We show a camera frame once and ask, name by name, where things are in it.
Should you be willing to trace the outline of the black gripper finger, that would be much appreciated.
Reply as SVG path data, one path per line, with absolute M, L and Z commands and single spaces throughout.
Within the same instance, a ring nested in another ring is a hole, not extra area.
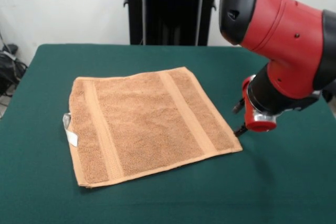
M 239 113 L 241 110 L 245 108 L 245 99 L 241 98 L 238 103 L 233 107 L 232 112 L 234 114 Z
M 248 131 L 248 128 L 247 128 L 246 124 L 243 123 L 237 130 L 234 131 L 234 135 L 236 137 L 240 137 L 241 135 L 243 135 L 247 131 Z

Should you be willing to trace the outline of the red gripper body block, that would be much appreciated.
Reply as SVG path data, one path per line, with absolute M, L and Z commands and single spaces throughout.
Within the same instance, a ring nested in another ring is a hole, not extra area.
M 276 115 L 267 115 L 257 110 L 248 97 L 248 85 L 256 75 L 246 78 L 242 84 L 242 95 L 244 100 L 244 124 L 245 128 L 254 132 L 268 132 L 276 128 Z

